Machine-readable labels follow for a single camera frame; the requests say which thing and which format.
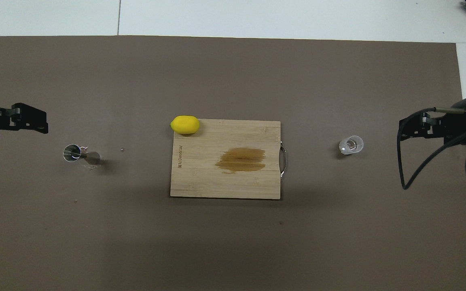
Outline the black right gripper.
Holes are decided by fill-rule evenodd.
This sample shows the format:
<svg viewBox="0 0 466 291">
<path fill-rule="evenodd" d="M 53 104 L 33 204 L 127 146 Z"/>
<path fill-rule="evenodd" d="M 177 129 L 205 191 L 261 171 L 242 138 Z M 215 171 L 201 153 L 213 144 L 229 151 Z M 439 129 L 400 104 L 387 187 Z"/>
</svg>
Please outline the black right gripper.
<svg viewBox="0 0 466 291">
<path fill-rule="evenodd" d="M 453 104 L 451 109 L 462 109 L 463 114 L 444 114 L 436 117 L 438 125 L 432 127 L 427 111 L 418 111 L 400 120 L 400 140 L 409 138 L 443 138 L 444 146 L 453 146 L 454 138 L 466 132 L 466 98 Z"/>
</svg>

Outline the steel double jigger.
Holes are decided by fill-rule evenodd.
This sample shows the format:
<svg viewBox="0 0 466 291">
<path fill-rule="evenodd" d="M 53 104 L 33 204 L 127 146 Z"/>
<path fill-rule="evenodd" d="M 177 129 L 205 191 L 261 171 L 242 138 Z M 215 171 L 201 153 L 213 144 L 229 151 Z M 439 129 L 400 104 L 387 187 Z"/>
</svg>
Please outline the steel double jigger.
<svg viewBox="0 0 466 291">
<path fill-rule="evenodd" d="M 102 156 L 96 151 L 89 151 L 88 147 L 82 147 L 77 144 L 69 144 L 63 150 L 63 158 L 67 162 L 76 162 L 83 160 L 92 166 L 100 164 Z"/>
</svg>

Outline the small clear glass cup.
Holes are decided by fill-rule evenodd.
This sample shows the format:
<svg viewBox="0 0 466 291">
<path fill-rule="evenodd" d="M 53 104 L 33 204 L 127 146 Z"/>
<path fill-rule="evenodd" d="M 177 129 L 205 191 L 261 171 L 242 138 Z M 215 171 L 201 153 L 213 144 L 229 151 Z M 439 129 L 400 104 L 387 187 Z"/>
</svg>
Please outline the small clear glass cup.
<svg viewBox="0 0 466 291">
<path fill-rule="evenodd" d="M 351 135 L 339 142 L 339 151 L 343 155 L 356 154 L 364 148 L 364 140 L 358 135 Z"/>
</svg>

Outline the yellow lemon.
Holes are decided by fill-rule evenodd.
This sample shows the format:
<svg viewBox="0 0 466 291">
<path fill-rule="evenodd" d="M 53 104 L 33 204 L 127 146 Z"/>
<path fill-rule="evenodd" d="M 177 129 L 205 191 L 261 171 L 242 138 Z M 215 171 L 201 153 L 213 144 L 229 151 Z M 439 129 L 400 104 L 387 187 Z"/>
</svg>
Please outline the yellow lemon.
<svg viewBox="0 0 466 291">
<path fill-rule="evenodd" d="M 181 115 L 170 122 L 170 127 L 175 133 L 189 135 L 199 131 L 200 121 L 195 116 Z"/>
</svg>

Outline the wooden cutting board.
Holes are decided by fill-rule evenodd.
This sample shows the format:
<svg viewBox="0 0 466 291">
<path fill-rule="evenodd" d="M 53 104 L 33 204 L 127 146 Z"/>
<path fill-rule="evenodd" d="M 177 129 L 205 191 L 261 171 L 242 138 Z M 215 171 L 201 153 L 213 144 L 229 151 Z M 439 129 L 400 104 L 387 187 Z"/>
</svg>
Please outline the wooden cutting board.
<svg viewBox="0 0 466 291">
<path fill-rule="evenodd" d="M 170 196 L 279 200 L 280 121 L 202 118 L 173 137 Z"/>
</svg>

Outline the brown table mat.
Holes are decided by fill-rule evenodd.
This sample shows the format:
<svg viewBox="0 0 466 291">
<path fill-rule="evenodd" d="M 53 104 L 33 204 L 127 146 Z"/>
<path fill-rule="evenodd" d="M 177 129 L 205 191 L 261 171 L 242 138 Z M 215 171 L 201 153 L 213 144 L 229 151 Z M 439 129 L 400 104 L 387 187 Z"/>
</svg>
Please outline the brown table mat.
<svg viewBox="0 0 466 291">
<path fill-rule="evenodd" d="M 466 148 L 403 190 L 395 145 L 461 98 L 455 44 L 0 37 L 0 107 L 50 127 L 1 133 L 0 291 L 466 291 Z M 178 115 L 280 121 L 281 199 L 170 197 Z"/>
</svg>

